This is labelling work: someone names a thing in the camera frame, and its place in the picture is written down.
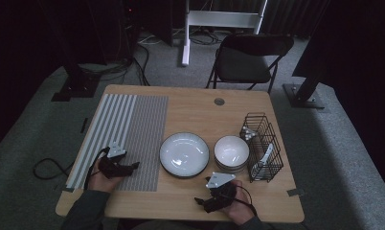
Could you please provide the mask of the white plate dark rim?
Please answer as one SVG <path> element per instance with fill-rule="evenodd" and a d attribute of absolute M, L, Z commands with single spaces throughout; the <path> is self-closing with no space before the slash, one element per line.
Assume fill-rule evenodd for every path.
<path fill-rule="evenodd" d="M 198 135 L 178 132 L 163 142 L 159 157 L 166 172 L 176 177 L 190 178 L 206 169 L 210 151 L 206 142 Z"/>

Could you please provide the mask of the dark curtain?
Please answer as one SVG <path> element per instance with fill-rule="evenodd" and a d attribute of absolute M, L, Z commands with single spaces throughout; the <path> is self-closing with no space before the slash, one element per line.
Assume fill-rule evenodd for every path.
<path fill-rule="evenodd" d="M 294 75 L 334 89 L 385 182 L 385 0 L 330 0 Z"/>

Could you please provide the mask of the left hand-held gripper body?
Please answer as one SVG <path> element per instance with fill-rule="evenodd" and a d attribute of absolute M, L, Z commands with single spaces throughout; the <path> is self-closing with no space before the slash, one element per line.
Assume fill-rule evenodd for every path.
<path fill-rule="evenodd" d="M 104 156 L 99 165 L 99 170 L 107 177 L 120 177 L 120 172 L 126 171 L 125 166 L 120 164 L 125 157 L 126 150 L 123 149 L 117 142 L 111 142 L 104 149 Z"/>

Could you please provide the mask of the black wire basket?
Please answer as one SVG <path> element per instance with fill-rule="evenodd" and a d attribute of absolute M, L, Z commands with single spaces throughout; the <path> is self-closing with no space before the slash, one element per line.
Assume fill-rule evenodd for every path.
<path fill-rule="evenodd" d="M 277 134 L 272 126 L 272 123 L 268 121 L 266 115 L 262 112 L 248 113 L 243 120 L 243 127 L 248 127 L 252 132 L 256 132 L 258 136 L 252 138 L 249 141 L 245 140 L 246 134 L 242 129 L 240 130 L 240 138 L 246 142 L 249 147 L 249 157 L 247 161 L 247 171 L 249 174 L 249 180 L 254 182 L 255 180 L 251 176 L 252 167 L 262 159 L 268 145 L 272 143 L 274 149 L 270 154 L 266 165 L 266 177 L 262 180 L 267 182 L 271 181 L 277 173 L 283 168 L 283 160 L 281 158 L 281 147 L 277 138 Z"/>

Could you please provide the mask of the black stand with base plate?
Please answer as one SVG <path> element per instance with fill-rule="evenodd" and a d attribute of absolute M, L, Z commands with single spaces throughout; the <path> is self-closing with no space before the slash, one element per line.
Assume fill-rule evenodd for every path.
<path fill-rule="evenodd" d="M 315 92 L 326 68 L 318 61 L 313 64 L 298 64 L 293 72 L 294 77 L 304 77 L 302 84 L 285 83 L 284 92 L 292 107 L 324 109 L 325 106 Z"/>
<path fill-rule="evenodd" d="M 61 60 L 67 79 L 52 97 L 52 102 L 69 102 L 72 98 L 93 98 L 101 75 L 83 72 L 70 55 L 63 56 Z"/>

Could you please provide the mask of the white ceramic spoon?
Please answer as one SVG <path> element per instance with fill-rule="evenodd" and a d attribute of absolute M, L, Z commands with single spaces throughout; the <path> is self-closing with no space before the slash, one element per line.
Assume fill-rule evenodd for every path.
<path fill-rule="evenodd" d="M 270 143 L 268 145 L 268 148 L 264 154 L 264 156 L 262 157 L 261 160 L 259 160 L 253 167 L 252 167 L 252 170 L 251 170 L 251 176 L 252 178 L 255 180 L 255 181 L 259 181 L 259 180 L 262 180 L 266 177 L 266 165 L 267 165 L 267 160 L 270 156 L 270 154 L 272 153 L 274 149 L 274 145 L 272 143 Z"/>

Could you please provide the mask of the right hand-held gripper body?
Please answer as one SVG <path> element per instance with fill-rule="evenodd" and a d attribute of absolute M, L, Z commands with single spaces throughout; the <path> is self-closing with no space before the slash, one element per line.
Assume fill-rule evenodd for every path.
<path fill-rule="evenodd" d="M 207 213 L 211 213 L 232 204 L 236 196 L 236 186 L 232 181 L 236 178 L 234 174 L 213 172 L 211 180 L 207 182 L 206 187 L 210 190 L 210 204 L 204 207 Z"/>

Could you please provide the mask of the black folding chair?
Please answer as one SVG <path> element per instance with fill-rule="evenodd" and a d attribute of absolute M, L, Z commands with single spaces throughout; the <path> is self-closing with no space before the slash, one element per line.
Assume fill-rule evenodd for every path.
<path fill-rule="evenodd" d="M 206 87 L 213 89 L 219 82 L 250 83 L 248 90 L 259 83 L 273 87 L 279 61 L 294 45 L 287 35 L 230 34 L 221 42 L 215 53 L 215 62 Z"/>

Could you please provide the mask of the white metal stand frame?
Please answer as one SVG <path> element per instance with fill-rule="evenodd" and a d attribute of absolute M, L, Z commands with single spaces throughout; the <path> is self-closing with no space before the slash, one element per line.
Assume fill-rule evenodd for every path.
<path fill-rule="evenodd" d="M 252 29 L 254 35 L 260 33 L 260 27 L 268 0 L 261 0 L 258 12 L 231 12 L 231 11 L 192 11 L 190 0 L 185 0 L 185 35 L 182 54 L 182 65 L 190 63 L 190 26 L 244 28 Z"/>

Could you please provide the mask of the grey striped placemat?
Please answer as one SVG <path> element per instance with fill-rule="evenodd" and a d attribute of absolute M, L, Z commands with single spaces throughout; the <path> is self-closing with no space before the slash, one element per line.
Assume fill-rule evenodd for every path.
<path fill-rule="evenodd" d="M 159 149 L 164 136 L 168 100 L 166 96 L 103 95 L 66 187 L 81 189 L 98 152 L 106 147 L 118 146 L 126 151 L 121 163 L 131 165 L 137 162 L 139 168 L 117 189 L 156 191 Z"/>

